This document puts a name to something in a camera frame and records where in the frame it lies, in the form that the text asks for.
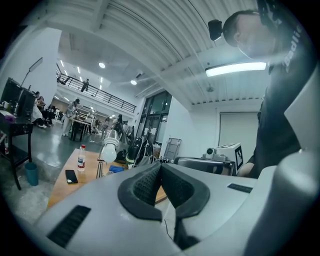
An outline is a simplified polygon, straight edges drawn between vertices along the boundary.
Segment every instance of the water bottle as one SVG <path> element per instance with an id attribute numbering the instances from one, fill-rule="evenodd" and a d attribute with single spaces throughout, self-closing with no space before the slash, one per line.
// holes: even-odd
<path id="1" fill-rule="evenodd" d="M 78 172 L 84 172 L 86 166 L 86 145 L 81 145 L 78 154 Z"/>
<path id="2" fill-rule="evenodd" d="M 8 142 L 8 137 L 4 138 L 4 152 L 6 155 L 9 154 L 9 142 Z"/>

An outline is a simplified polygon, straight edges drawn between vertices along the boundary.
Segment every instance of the smartphone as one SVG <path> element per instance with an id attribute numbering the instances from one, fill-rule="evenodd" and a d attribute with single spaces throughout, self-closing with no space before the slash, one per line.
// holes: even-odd
<path id="1" fill-rule="evenodd" d="M 65 170 L 65 177 L 66 182 L 68 182 L 69 184 L 78 183 L 78 179 L 74 170 Z"/>

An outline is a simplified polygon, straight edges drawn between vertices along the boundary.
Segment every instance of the fluorescent light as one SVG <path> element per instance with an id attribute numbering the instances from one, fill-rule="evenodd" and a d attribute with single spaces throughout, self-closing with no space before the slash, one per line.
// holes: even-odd
<path id="1" fill-rule="evenodd" d="M 227 73 L 240 72 L 240 71 L 252 71 L 252 70 L 265 70 L 267 63 L 265 62 L 249 62 L 231 64 L 219 67 L 210 67 L 205 70 L 208 77 L 218 76 Z"/>

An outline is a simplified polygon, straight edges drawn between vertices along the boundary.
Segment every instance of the blue object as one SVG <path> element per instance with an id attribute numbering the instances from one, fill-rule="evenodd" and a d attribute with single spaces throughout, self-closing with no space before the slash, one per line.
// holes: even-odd
<path id="1" fill-rule="evenodd" d="M 31 186 L 37 186 L 39 184 L 38 168 L 33 162 L 27 162 L 24 165 L 26 180 Z"/>
<path id="2" fill-rule="evenodd" d="M 114 166 L 114 165 L 110 165 L 110 168 L 109 168 L 109 172 L 113 172 L 113 173 L 120 173 L 120 172 L 123 172 L 124 170 L 125 168 L 120 166 Z"/>

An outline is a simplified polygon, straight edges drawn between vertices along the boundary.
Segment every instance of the projector screen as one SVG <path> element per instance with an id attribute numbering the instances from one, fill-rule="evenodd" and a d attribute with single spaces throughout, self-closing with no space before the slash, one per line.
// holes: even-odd
<path id="1" fill-rule="evenodd" d="M 244 164 L 253 155 L 258 130 L 256 112 L 220 113 L 219 146 L 241 143 Z"/>

